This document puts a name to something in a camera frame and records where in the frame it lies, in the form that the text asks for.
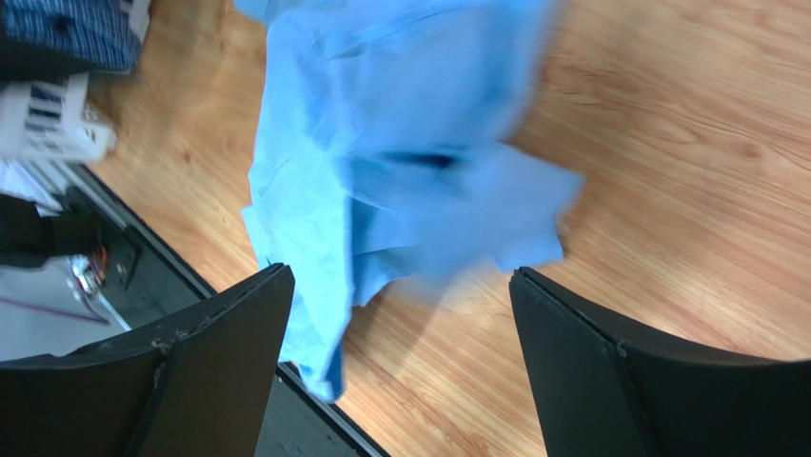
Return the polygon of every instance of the blue cloth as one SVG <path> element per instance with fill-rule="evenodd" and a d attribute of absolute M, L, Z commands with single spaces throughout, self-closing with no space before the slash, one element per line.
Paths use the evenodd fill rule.
<path fill-rule="evenodd" d="M 102 70 L 130 70 L 141 55 L 141 40 L 119 0 L 5 0 L 0 16 L 11 40 L 58 50 Z"/>
<path fill-rule="evenodd" d="M 388 282 L 562 259 L 556 216 L 581 176 L 500 142 L 532 98 L 555 2 L 240 6 L 267 20 L 243 215 L 260 267 L 292 266 L 281 357 L 313 393 L 344 391 L 350 309 Z"/>

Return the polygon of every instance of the striped fabric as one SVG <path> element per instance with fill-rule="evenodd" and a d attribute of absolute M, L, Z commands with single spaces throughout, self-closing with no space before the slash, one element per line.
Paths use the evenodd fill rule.
<path fill-rule="evenodd" d="M 99 70 L 128 71 L 141 54 L 118 0 L 5 0 L 7 37 L 91 62 Z"/>

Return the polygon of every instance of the black frame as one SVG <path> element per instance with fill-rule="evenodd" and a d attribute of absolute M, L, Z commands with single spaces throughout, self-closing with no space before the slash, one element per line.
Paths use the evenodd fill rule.
<path fill-rule="evenodd" d="M 164 257 L 167 264 L 184 280 L 198 299 L 206 299 L 216 290 L 192 268 L 177 252 L 163 241 L 129 206 L 87 167 L 75 164 L 36 161 L 25 164 L 26 171 L 48 191 L 62 192 L 76 186 L 88 195 L 95 204 L 120 227 L 129 226 L 143 240 Z M 358 455 L 385 457 L 389 454 L 378 445 L 337 405 L 330 405 L 313 396 L 305 389 L 297 368 L 279 364 L 276 368 L 279 380 L 291 388 L 303 404 L 312 410 L 329 428 L 347 443 Z"/>

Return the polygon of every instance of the blue towel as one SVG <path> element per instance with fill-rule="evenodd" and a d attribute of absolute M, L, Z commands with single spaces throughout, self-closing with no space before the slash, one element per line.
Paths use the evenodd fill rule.
<path fill-rule="evenodd" d="M 501 143 L 519 126 L 552 0 L 272 2 L 243 216 L 260 267 L 292 266 L 282 360 L 326 401 L 344 391 L 353 305 L 491 258 L 558 261 L 576 173 Z"/>

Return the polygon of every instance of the wooden floor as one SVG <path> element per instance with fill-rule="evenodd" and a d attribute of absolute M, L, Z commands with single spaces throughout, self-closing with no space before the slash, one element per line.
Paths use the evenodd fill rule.
<path fill-rule="evenodd" d="M 94 91 L 121 138 L 93 170 L 226 288 L 256 269 L 263 29 L 228 0 L 152 17 L 139 74 Z M 544 274 L 691 340 L 811 357 L 811 4 L 571 0 L 538 87 L 515 143 L 587 177 Z M 393 455 L 543 455 L 506 284 L 358 310 L 340 406 Z"/>

